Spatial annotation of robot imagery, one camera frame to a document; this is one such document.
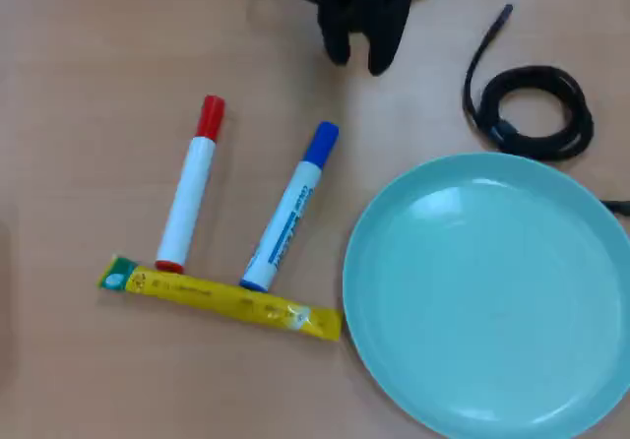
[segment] red marker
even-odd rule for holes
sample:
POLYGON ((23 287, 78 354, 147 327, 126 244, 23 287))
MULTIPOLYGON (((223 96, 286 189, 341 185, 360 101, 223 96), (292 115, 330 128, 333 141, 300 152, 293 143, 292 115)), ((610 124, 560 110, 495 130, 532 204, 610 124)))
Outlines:
POLYGON ((224 110, 225 102, 220 97, 206 96, 197 134, 188 148, 175 199, 157 251, 156 268, 158 270, 176 274, 184 273, 197 215, 210 175, 224 110))

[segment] light blue plate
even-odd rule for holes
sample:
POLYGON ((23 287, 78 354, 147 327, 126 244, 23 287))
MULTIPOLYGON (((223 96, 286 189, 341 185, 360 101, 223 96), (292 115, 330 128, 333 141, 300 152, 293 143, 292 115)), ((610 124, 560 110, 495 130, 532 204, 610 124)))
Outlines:
POLYGON ((350 239, 344 305, 372 376, 451 438, 569 438, 630 381, 630 243, 568 176, 440 158, 391 183, 350 239))

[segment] wood grain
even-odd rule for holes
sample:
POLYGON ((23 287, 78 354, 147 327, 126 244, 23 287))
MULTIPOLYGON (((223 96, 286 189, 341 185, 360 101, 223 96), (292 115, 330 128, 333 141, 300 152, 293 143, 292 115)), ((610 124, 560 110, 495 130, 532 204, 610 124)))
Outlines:
MULTIPOLYGON (((0 0, 0 436, 432 438, 329 345, 95 282, 112 252, 151 262, 205 94, 228 118, 189 272, 235 283, 314 126, 342 137, 275 291, 339 305, 347 237, 393 177, 482 148, 463 74, 507 1, 475 80, 528 63, 584 87, 596 137, 562 168, 630 197, 630 0, 420 0, 394 65, 344 69, 297 0, 0 0)), ((557 125, 530 100, 523 131, 557 125)), ((624 402, 590 434, 630 436, 624 402)))

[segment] yellow packet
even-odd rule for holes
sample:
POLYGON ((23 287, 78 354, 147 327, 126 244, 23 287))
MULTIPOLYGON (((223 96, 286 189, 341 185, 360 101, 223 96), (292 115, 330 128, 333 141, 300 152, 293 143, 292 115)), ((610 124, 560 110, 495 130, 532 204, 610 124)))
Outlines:
POLYGON ((240 286, 159 272, 124 257, 114 257, 98 285, 155 296, 247 323, 298 331, 328 341, 338 341, 342 329, 342 315, 335 309, 304 306, 240 286))

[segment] coiled cable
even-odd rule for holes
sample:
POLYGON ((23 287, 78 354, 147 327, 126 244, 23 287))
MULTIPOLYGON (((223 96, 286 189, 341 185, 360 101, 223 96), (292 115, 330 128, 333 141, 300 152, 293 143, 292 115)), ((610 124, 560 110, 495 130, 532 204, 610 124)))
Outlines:
MULTIPOLYGON (((490 80, 481 95, 479 107, 474 107, 471 93, 474 71, 513 10, 511 4, 503 9, 472 58, 464 81, 464 113, 472 120, 476 129, 505 154, 543 161, 561 161, 578 156, 591 143, 595 124, 580 85, 559 68, 534 65, 502 72, 490 80), (529 137, 519 133, 501 117, 499 106, 507 94, 521 89, 542 90, 556 96, 570 114, 565 126, 546 137, 529 137)), ((630 201, 602 202, 613 213, 630 217, 630 201)))

